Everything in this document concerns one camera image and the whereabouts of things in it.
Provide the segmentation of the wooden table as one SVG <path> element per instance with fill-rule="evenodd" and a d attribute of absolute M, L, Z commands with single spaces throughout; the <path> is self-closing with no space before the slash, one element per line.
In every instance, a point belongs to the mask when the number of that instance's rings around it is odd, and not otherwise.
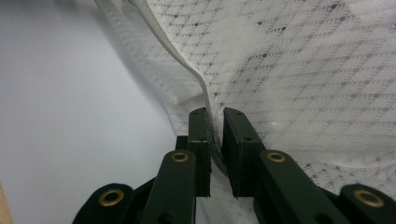
<path fill-rule="evenodd" d="M 0 184 L 0 224 L 13 224 L 13 218 L 7 204 L 7 198 Z"/>

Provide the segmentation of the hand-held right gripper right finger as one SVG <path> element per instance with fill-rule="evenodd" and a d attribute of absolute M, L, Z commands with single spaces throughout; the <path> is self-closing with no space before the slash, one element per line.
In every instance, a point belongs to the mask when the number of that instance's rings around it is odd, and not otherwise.
<path fill-rule="evenodd" d="M 254 195 L 259 179 L 254 161 L 263 150 L 262 140 L 248 117 L 239 110 L 225 107 L 221 154 L 234 197 Z"/>

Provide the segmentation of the white mesh laundry bag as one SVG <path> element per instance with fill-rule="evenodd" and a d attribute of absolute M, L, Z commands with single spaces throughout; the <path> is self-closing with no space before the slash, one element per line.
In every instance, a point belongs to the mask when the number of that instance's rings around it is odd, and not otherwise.
<path fill-rule="evenodd" d="M 220 155 L 223 111 L 319 186 L 396 200 L 396 0 L 95 0 L 157 90 L 174 130 L 207 111 L 209 224 L 258 224 Z"/>

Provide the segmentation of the white board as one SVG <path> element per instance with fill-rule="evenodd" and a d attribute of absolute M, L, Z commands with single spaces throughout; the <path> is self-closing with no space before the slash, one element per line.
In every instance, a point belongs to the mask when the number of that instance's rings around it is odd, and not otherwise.
<path fill-rule="evenodd" d="M 0 0 L 0 184 L 14 224 L 71 224 L 154 177 L 175 134 L 94 0 Z"/>

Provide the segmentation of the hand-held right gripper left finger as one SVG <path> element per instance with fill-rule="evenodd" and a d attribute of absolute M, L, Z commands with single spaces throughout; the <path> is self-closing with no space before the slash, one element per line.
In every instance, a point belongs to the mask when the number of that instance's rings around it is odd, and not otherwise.
<path fill-rule="evenodd" d="M 204 107 L 195 109 L 189 114 L 187 135 L 177 137 L 176 149 L 192 152 L 196 158 L 195 190 L 197 197 L 210 196 L 211 155 L 210 137 Z"/>

